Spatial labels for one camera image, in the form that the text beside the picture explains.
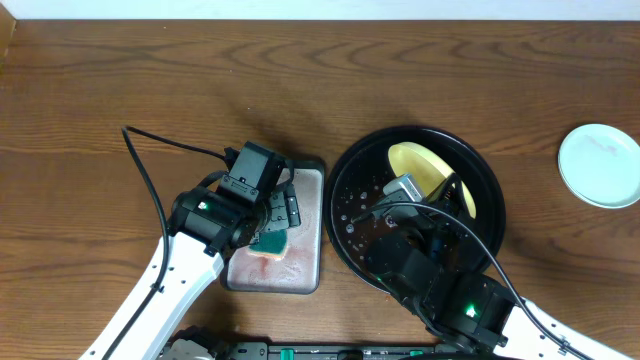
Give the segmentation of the green yellow sponge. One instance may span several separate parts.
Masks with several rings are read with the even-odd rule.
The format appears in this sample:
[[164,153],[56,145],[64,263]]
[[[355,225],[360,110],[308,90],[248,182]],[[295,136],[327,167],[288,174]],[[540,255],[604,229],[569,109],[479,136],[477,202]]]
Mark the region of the green yellow sponge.
[[286,230],[259,233],[257,240],[249,246],[249,252],[256,256],[281,259],[286,252],[287,244]]

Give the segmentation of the yellow plate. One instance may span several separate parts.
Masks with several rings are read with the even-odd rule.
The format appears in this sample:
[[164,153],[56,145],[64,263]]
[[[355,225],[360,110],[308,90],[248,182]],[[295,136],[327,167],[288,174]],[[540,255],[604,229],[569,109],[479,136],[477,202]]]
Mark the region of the yellow plate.
[[425,195],[430,195],[447,177],[455,173],[441,157],[414,142],[392,145],[388,149],[388,160],[396,177],[410,174]]

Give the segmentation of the light blue plate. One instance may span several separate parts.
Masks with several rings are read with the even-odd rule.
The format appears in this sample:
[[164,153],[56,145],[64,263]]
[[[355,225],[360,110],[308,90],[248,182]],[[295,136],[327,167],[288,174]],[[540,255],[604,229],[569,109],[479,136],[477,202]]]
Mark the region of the light blue plate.
[[590,205],[619,209],[639,201],[639,144],[615,127],[575,128],[563,139],[557,163],[570,192]]

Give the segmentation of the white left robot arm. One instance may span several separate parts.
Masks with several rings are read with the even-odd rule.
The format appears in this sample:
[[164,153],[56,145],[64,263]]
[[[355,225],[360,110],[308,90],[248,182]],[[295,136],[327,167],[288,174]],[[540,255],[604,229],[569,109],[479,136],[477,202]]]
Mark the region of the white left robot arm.
[[155,359],[214,281],[231,290],[309,294],[319,281],[322,180],[216,172],[174,201],[143,275],[86,359]]

